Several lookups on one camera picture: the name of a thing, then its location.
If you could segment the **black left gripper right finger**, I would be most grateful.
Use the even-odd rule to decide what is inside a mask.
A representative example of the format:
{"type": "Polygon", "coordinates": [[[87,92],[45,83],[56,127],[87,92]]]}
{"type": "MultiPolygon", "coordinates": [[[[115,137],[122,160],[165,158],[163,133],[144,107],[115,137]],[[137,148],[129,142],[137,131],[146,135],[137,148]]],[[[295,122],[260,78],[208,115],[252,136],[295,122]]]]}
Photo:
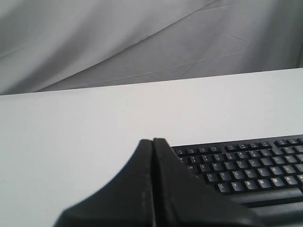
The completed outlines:
{"type": "Polygon", "coordinates": [[[180,162],[165,139],[153,140],[152,189],[159,227],[261,227],[256,214],[220,195],[180,162]]]}

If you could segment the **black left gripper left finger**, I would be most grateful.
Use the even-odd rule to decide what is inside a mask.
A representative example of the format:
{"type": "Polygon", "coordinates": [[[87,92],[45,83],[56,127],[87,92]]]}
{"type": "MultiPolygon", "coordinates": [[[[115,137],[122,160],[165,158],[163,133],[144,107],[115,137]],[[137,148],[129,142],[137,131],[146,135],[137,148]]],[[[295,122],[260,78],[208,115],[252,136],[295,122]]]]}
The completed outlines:
{"type": "Polygon", "coordinates": [[[141,140],[120,172],[103,188],[64,210],[57,227],[152,226],[152,142],[141,140]]]}

